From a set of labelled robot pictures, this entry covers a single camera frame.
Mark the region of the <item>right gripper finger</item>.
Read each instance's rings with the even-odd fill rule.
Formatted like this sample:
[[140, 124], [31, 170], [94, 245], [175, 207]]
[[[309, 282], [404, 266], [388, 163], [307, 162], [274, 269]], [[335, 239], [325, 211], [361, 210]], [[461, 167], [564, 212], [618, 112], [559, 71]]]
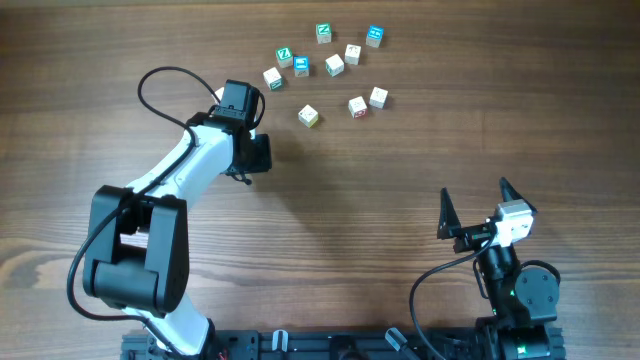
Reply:
[[437, 238], [441, 240], [459, 237], [461, 223], [455, 211], [453, 202], [446, 187], [440, 191], [440, 216], [438, 221]]
[[499, 180], [500, 192], [504, 202], [522, 200], [531, 209], [532, 215], [535, 216], [538, 213], [537, 208], [532, 205], [527, 199], [525, 199], [511, 183], [505, 178], [501, 177]]

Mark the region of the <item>plain white block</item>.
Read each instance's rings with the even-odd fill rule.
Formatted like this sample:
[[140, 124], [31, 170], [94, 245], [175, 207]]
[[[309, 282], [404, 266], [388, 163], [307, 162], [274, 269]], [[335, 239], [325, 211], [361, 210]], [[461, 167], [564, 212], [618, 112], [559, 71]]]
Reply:
[[224, 88], [223, 87], [221, 87], [221, 88], [219, 88], [218, 90], [215, 91], [215, 95], [217, 96], [217, 98], [219, 100], [222, 99], [223, 94], [224, 94]]

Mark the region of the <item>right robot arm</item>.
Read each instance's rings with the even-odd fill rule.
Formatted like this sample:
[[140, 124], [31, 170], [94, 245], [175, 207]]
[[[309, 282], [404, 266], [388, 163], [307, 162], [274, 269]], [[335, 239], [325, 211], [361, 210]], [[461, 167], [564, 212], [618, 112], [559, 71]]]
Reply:
[[562, 330], [552, 325], [561, 275], [547, 262], [520, 261], [515, 251], [515, 244], [531, 235], [537, 209], [506, 178], [499, 186], [502, 202], [494, 214], [467, 227], [442, 189], [437, 237], [452, 239], [456, 253], [474, 255], [474, 276], [493, 311], [476, 321], [486, 359], [564, 359]]

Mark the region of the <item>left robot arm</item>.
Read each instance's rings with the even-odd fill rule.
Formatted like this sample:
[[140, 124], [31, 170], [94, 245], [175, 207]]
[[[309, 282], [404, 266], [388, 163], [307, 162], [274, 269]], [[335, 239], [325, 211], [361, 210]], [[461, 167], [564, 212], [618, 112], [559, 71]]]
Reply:
[[115, 309], [113, 321], [141, 322], [164, 358], [205, 359], [217, 350], [215, 327], [186, 294], [188, 212], [218, 176], [249, 184], [271, 168], [267, 135], [255, 132], [263, 94], [229, 80], [213, 106], [183, 123], [181, 141], [147, 174], [94, 195], [82, 283]]

